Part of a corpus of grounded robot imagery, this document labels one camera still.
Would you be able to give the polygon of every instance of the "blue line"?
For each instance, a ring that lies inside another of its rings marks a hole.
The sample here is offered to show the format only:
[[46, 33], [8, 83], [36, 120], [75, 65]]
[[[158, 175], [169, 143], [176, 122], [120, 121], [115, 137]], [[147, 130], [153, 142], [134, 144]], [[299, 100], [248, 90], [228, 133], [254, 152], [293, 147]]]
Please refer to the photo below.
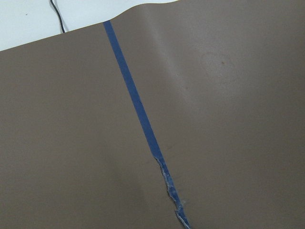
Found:
[[129, 95], [132, 99], [132, 103], [133, 106], [137, 112], [138, 118], [140, 120], [142, 129], [144, 131], [147, 143], [149, 145], [149, 148], [151, 150], [151, 153], [153, 155], [153, 157], [158, 161], [161, 170], [162, 170], [162, 174], [164, 177], [164, 180], [166, 182], [167, 185], [167, 190], [168, 193], [170, 195], [170, 197], [173, 199], [173, 201], [175, 202], [175, 205], [177, 207], [176, 215], [178, 217], [178, 219], [183, 223], [183, 225], [185, 226], [185, 228], [190, 229], [190, 224], [186, 218], [186, 215], [184, 213], [183, 210], [183, 206], [181, 204], [181, 201], [179, 199], [177, 190], [173, 184], [173, 179], [168, 171], [168, 168], [166, 166], [165, 160], [163, 158], [163, 155], [161, 153], [161, 150], [159, 148], [158, 142], [154, 136], [153, 133], [153, 129], [151, 127], [151, 124], [148, 120], [147, 114], [144, 110], [143, 104], [141, 102], [140, 96], [138, 94], [137, 88], [134, 84], [134, 81], [132, 79], [132, 75], [130, 74], [129, 68], [127, 66], [126, 60], [123, 56], [122, 50], [120, 48], [119, 42], [116, 38], [115, 32], [113, 30], [113, 27], [111, 25], [110, 21], [106, 21], [103, 23], [105, 30], [107, 32], [108, 35], [108, 39], [110, 41], [110, 44], [112, 46], [114, 55], [116, 57], [116, 60], [119, 64], [121, 73], [123, 75], [123, 78], [125, 80]]

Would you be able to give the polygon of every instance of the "black wire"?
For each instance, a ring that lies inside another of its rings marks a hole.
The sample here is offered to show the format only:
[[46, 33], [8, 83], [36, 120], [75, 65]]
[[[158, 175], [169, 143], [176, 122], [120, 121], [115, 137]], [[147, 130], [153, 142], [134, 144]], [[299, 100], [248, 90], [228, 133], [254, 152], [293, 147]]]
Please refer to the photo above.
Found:
[[54, 7], [54, 9], [55, 9], [55, 11], [56, 11], [56, 13], [57, 13], [57, 16], [58, 16], [59, 22], [60, 22], [60, 24], [61, 24], [61, 30], [62, 30], [62, 33], [65, 33], [65, 29], [63, 28], [63, 24], [62, 24], [62, 20], [61, 20], [61, 15], [59, 14], [59, 12], [58, 12], [58, 10], [57, 10], [56, 6], [54, 5], [53, 1], [52, 1], [52, 0], [50, 0], [50, 2], [51, 2], [52, 6]]

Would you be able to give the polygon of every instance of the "brown surface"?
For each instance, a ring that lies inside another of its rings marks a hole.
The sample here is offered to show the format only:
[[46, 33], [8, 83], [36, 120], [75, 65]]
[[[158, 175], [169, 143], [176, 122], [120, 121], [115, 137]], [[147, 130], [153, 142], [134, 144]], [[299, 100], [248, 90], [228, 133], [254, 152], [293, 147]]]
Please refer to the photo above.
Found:
[[112, 20], [194, 229], [305, 228], [305, 1]]
[[181, 228], [103, 26], [0, 52], [0, 228]]

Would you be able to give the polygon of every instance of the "peeling blue tape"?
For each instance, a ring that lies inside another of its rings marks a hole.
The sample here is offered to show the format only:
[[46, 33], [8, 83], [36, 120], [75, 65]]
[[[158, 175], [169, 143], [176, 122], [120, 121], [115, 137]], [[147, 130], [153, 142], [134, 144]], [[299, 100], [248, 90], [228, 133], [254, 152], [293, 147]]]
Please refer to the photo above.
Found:
[[103, 23], [105, 30], [108, 35], [108, 39], [110, 41], [110, 44], [112, 46], [112, 50], [114, 52], [114, 55], [116, 57], [116, 60], [119, 64], [121, 73], [123, 75], [123, 78], [125, 80], [129, 95], [132, 99], [133, 106], [137, 112], [138, 118], [140, 120], [142, 129], [144, 131], [147, 143], [149, 145], [149, 148], [151, 150], [151, 153], [153, 157], [157, 160], [161, 167], [161, 171], [165, 180], [165, 183], [167, 185], [167, 190], [169, 196], [173, 199], [175, 202], [175, 205], [177, 207], [176, 215], [177, 218], [182, 222], [182, 224], [185, 226], [186, 229], [190, 229], [191, 226], [187, 220], [187, 217], [184, 213], [183, 206], [181, 204], [181, 201], [179, 199], [177, 190], [173, 184], [173, 179], [168, 171], [168, 168], [166, 166], [165, 160], [163, 158], [163, 155], [161, 153], [160, 147], [158, 145], [158, 142], [154, 136], [153, 129], [151, 127], [151, 124], [148, 120], [147, 114], [144, 110], [143, 104], [141, 102], [140, 96], [138, 94], [137, 88], [134, 84], [134, 81], [132, 79], [132, 75], [130, 74], [128, 65], [126, 63], [126, 60], [123, 56], [122, 50], [120, 48], [119, 42], [116, 38], [115, 32], [113, 30], [113, 27], [111, 25], [110, 21], [106, 21]]

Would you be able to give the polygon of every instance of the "cord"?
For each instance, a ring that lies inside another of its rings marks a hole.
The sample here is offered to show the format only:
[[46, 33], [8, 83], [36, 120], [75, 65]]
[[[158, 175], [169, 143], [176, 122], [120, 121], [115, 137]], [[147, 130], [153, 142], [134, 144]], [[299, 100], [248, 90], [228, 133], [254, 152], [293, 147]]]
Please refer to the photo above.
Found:
[[65, 33], [65, 29], [63, 28], [63, 24], [62, 24], [62, 20], [61, 20], [61, 15], [59, 14], [59, 12], [58, 12], [56, 6], [54, 5], [53, 1], [50, 0], [50, 2], [51, 2], [52, 6], [54, 7], [54, 9], [55, 9], [55, 11], [56, 11], [56, 13], [57, 13], [59, 22], [60, 22], [60, 24], [61, 24], [61, 31], [62, 31], [62, 33]]

